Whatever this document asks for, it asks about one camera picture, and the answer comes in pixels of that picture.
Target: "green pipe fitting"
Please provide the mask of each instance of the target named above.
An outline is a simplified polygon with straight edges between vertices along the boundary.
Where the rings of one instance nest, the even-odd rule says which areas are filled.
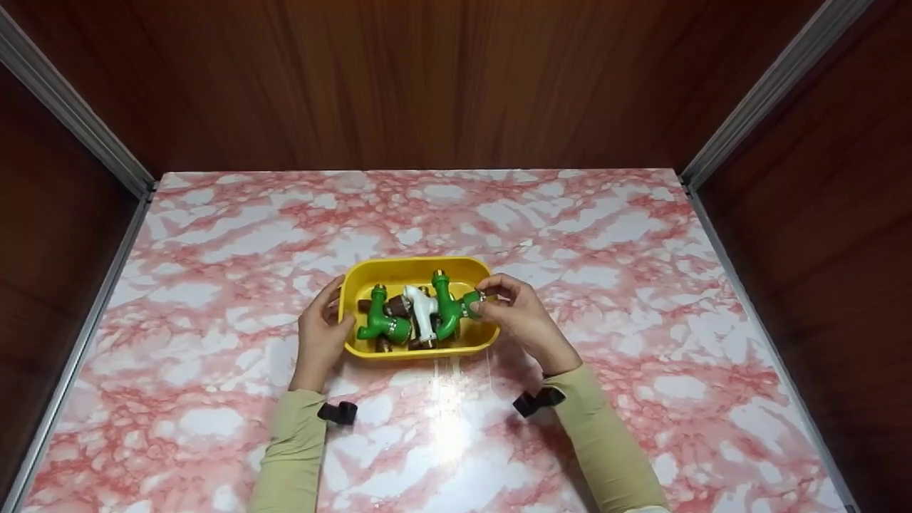
[[[462,296],[462,299],[454,299],[450,294],[450,277],[441,269],[434,271],[434,277],[430,279],[430,284],[437,291],[437,314],[440,316],[440,326],[437,327],[437,338],[446,339],[459,327],[459,320],[463,317],[478,319],[480,316],[469,309],[469,305],[475,301],[484,301],[484,293],[479,290],[473,290]]]
[[[404,343],[411,334],[411,324],[408,319],[391,317],[383,313],[383,303],[387,300],[387,288],[377,284],[370,291],[370,309],[368,310],[368,325],[358,328],[355,336],[359,339],[375,339],[386,335],[397,344]]]

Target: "white pipe fitting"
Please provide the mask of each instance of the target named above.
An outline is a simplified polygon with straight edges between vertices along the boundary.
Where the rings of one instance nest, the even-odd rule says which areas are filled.
[[[429,298],[424,292],[412,285],[402,289],[402,297],[411,303],[411,311],[418,322],[418,340],[425,342],[436,340],[437,334],[430,324],[430,315],[437,313],[437,298]]]

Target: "wooden panel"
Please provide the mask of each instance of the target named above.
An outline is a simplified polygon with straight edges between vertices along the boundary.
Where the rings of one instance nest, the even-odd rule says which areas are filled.
[[[0,0],[154,173],[683,168],[821,0]]]
[[[912,502],[910,26],[875,3],[700,189],[864,511]]]
[[[136,200],[0,67],[0,497]]]

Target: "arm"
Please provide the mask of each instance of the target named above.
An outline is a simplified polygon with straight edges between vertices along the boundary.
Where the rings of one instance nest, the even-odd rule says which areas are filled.
[[[317,479],[326,437],[326,421],[318,418],[316,412],[324,399],[309,390],[287,392],[279,399],[250,513],[316,510]]]
[[[646,453],[606,403],[592,369],[583,365],[544,380],[544,386],[555,387],[566,397],[554,410],[601,513],[668,507]]]
[[[482,320],[500,324],[538,361],[544,375],[553,376],[545,386],[564,394],[554,409],[601,513],[666,512],[665,494],[646,454],[606,404],[595,374],[583,365],[532,286],[496,274],[483,279],[478,289],[500,299],[472,303],[469,308]]]
[[[321,393],[329,370],[342,355],[355,318],[336,324],[338,288],[329,283],[297,320],[295,374],[275,407],[269,446],[260,463],[250,513],[307,513],[316,510],[316,490],[326,421],[316,416],[326,402]]]

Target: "black strap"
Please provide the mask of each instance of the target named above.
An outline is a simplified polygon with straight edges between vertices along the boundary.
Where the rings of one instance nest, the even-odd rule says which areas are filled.
[[[320,411],[316,416],[327,421],[342,425],[352,425],[355,423],[355,415],[358,413],[358,406],[348,401],[339,403],[339,406],[333,406],[330,403],[323,403]]]
[[[536,395],[523,392],[523,395],[513,401],[513,408],[516,408],[516,411],[526,418],[537,412],[539,408],[557,406],[564,399],[566,399],[564,393],[554,387],[546,386]]]

